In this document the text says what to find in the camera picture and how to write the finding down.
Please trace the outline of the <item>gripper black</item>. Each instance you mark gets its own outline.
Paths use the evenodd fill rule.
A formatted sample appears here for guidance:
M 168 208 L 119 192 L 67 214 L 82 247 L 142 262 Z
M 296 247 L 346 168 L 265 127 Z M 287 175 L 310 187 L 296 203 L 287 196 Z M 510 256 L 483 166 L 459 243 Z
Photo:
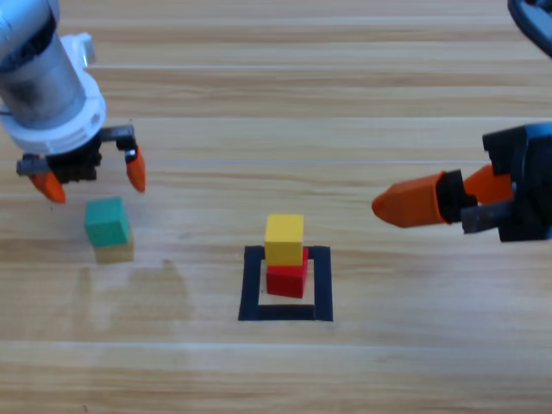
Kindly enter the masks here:
M 40 156 L 24 154 L 16 163 L 16 172 L 28 176 L 35 189 L 56 204 L 66 202 L 60 182 L 92 181 L 101 165 L 100 147 L 114 142 L 124 152 L 126 171 L 131 185 L 146 190 L 146 166 L 140 147 L 135 148 L 135 129 L 131 124 L 101 128 L 88 142 L 68 153 Z
M 551 124 L 504 129 L 482 141 L 491 165 L 464 181 L 454 170 L 395 183 L 373 200 L 375 216 L 400 228 L 461 220 L 466 234 L 497 229 L 502 242 L 549 240 Z M 478 202 L 487 205 L 474 207 Z

